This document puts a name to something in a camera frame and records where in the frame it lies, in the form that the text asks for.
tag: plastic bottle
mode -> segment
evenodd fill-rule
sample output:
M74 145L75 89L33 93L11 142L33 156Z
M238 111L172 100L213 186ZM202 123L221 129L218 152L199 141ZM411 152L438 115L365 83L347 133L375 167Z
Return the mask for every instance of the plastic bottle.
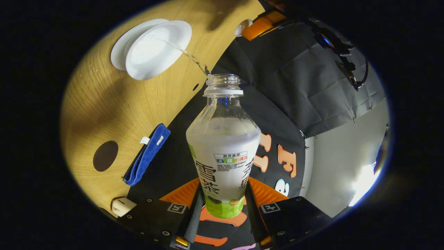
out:
M205 194L206 208L217 218L232 218L243 208L248 176L261 130L240 106L239 77L209 75L207 105L186 131Z

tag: bottle neck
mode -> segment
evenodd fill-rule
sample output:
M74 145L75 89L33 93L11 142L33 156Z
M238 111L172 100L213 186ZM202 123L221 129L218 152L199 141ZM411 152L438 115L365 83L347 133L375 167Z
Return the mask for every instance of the bottle neck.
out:
M206 104L210 106L240 106L238 96L208 97Z

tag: wood grain surface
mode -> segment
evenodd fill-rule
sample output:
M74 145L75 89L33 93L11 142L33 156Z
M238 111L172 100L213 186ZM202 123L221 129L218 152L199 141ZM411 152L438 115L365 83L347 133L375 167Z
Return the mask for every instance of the wood grain surface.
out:
M172 0L116 27L86 53L65 91L60 135L68 168L92 202L116 216L111 201L128 193L122 176L139 152L141 138L160 123L168 126L206 80L184 55L158 76L134 80L111 64L115 42L147 20L183 20L193 29L187 51L211 70L233 41L237 25L263 11L258 0ZM107 141L117 142L119 150L112 165L99 172L93 156Z

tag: white plate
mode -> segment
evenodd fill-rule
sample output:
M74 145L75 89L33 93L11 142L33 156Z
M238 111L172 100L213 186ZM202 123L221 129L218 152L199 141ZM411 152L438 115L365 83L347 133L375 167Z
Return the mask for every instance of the white plate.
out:
M169 21L149 29L136 39L128 51L125 63L128 74L140 81L159 75L182 54L182 51L160 40L186 49L191 34L191 26L180 20Z
M146 22L143 22L132 29L128 30L125 34L123 34L117 42L114 44L114 47L111 50L111 63L114 67L120 70L126 70L125 60L127 58L128 50L131 44L135 41L137 37L142 35L144 32L149 30L150 28L167 22L167 19L153 19Z

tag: folded blue cloth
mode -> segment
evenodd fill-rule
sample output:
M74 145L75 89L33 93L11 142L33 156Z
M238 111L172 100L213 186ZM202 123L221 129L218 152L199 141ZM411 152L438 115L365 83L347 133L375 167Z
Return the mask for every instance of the folded blue cloth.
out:
M134 162L131 164L130 168L123 177L123 181L129 186L134 186L137 182L142 179L145 170L153 160L154 156L157 154L159 149L162 147L165 140L170 135L170 131L165 127L165 125L159 124L153 132L150 141L147 145L143 145L142 150L137 155Z

